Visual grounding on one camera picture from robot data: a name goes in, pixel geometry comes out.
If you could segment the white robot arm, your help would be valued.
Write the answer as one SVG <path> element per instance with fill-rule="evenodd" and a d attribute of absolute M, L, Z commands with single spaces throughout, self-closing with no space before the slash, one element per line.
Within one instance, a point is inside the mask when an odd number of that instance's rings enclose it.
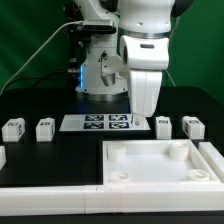
<path fill-rule="evenodd" d="M 169 64 L 171 19 L 194 0 L 73 0 L 92 36 L 87 45 L 84 89 L 129 95 L 132 125 L 154 114 Z"/>

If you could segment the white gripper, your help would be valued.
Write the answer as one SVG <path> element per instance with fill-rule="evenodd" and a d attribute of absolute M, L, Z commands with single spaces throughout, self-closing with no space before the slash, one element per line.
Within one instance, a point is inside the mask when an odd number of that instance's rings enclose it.
<path fill-rule="evenodd" d="M 162 72 L 168 68 L 169 39 L 140 39 L 123 35 L 120 55 L 128 70 L 128 92 L 132 124 L 151 117 L 156 109 Z"/>

